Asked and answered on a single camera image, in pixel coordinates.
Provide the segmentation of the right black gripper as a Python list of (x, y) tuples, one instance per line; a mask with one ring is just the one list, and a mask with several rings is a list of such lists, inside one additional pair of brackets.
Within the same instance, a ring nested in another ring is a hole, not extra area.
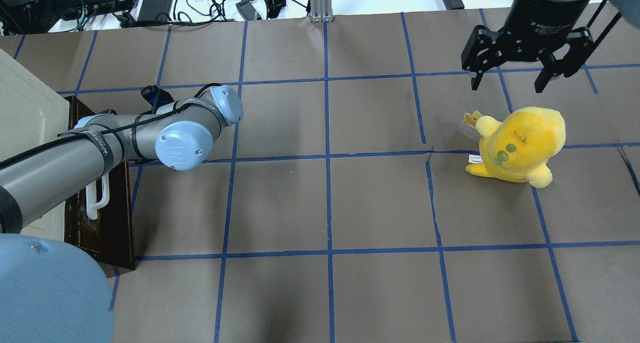
[[(483, 75), (505, 62), (542, 63), (534, 82), (542, 93), (551, 79), (569, 78), (594, 52), (589, 27), (575, 27), (590, 0), (514, 0), (500, 31), (473, 27), (461, 52), (461, 68), (469, 72), (471, 90), (478, 90)], [(553, 52), (568, 45), (562, 58)]]

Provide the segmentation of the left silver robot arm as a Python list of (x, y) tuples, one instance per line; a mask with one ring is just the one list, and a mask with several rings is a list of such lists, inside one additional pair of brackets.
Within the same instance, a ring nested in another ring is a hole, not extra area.
[(194, 97), (149, 114), (98, 113), (55, 140), (1, 163), (1, 341), (109, 343), (115, 313), (102, 267), (70, 243), (23, 234), (23, 228), (100, 181), (125, 161), (196, 168), (222, 129), (243, 119), (230, 85), (205, 85)]

